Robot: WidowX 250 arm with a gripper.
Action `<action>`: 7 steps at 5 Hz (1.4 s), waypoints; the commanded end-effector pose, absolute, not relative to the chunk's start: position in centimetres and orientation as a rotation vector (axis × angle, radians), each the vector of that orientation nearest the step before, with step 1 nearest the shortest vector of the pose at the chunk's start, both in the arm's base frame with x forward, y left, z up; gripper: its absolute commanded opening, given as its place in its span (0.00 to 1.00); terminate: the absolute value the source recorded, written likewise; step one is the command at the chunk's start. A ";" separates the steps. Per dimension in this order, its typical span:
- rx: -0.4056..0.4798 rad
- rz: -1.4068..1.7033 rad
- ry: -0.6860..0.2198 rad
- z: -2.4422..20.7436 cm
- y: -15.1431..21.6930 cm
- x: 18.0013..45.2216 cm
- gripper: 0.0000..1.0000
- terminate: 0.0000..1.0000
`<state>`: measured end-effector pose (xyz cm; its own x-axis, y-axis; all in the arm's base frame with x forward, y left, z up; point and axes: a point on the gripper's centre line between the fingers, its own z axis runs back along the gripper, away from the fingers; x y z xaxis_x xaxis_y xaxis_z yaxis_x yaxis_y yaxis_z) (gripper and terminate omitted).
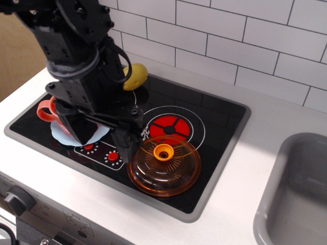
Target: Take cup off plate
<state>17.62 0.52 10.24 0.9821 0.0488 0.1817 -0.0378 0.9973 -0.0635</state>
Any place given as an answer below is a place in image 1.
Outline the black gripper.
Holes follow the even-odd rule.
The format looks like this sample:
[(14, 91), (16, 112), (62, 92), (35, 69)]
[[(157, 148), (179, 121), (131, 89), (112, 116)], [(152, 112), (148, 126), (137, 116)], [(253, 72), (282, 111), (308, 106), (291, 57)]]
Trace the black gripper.
[(111, 138), (122, 161), (130, 163), (143, 145), (143, 112), (125, 98), (123, 85), (131, 76), (123, 72), (119, 59), (125, 55), (112, 38), (105, 38), (79, 64), (47, 61), (57, 81), (45, 89), (55, 97), (55, 111), (76, 141), (87, 144), (98, 125), (106, 126), (113, 130)]

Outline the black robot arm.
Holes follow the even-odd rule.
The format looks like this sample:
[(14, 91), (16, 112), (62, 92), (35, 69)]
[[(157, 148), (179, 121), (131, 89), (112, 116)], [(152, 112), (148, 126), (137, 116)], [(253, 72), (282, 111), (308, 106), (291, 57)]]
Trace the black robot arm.
[(143, 112), (125, 99), (132, 66), (108, 36), (114, 26), (109, 7), (98, 1), (1, 1), (1, 12), (14, 14), (34, 34), (54, 82), (49, 121), (57, 121), (80, 144), (100, 125), (110, 129), (122, 160), (129, 163), (142, 146)]

